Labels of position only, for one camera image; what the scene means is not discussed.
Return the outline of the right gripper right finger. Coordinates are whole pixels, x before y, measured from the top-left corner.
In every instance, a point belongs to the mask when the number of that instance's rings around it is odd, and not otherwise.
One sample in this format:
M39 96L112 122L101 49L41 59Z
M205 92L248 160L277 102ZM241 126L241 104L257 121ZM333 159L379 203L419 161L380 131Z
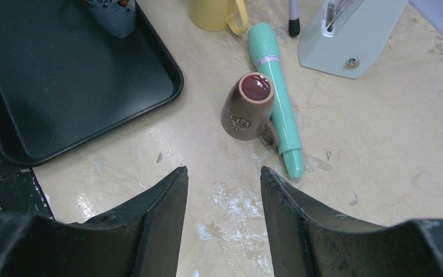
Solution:
M275 276L443 276L443 219L385 227L339 212L262 167Z

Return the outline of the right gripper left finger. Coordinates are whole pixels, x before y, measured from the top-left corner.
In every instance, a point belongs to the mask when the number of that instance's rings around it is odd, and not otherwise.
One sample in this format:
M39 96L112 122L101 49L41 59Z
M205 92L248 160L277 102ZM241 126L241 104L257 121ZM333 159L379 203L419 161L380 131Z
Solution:
M0 214L0 276L175 276L187 167L84 223Z

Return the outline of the blue-grey mug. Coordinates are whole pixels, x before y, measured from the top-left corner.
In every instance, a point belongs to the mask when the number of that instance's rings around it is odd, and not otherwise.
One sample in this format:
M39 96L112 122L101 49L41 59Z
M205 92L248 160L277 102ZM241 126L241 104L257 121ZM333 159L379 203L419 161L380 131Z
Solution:
M126 38L136 28L136 1L82 0L95 20L112 36Z

